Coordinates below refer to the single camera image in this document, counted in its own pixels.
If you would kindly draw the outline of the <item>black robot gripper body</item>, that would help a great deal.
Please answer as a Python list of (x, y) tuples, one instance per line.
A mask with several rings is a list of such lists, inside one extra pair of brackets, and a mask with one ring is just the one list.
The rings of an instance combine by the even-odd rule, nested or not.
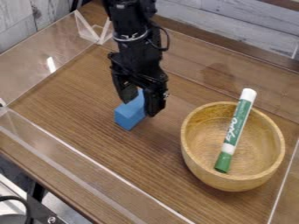
[(166, 83), (167, 74), (161, 67), (163, 53), (169, 45), (162, 45), (159, 31), (145, 31), (142, 34), (120, 35), (114, 33), (118, 51), (108, 55), (112, 71), (130, 77), (138, 88), (146, 89), (150, 85)]

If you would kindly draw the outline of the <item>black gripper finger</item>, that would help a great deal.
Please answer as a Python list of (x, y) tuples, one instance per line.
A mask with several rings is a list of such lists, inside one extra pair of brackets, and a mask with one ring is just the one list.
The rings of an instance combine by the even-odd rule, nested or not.
[(112, 71), (112, 81), (122, 102), (128, 104), (138, 97), (136, 85), (130, 80), (130, 77), (118, 71)]
[(145, 88), (145, 112), (150, 117), (154, 117), (165, 109), (167, 91), (166, 83), (154, 84)]

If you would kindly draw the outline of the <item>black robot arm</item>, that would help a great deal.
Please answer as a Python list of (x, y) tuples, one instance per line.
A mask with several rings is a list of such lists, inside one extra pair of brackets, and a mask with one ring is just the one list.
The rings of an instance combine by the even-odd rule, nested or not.
[(103, 0), (114, 25), (118, 51), (108, 54), (116, 92), (124, 104), (143, 89), (145, 113), (154, 117), (166, 107), (169, 76), (161, 67), (170, 35), (153, 20), (157, 0)]

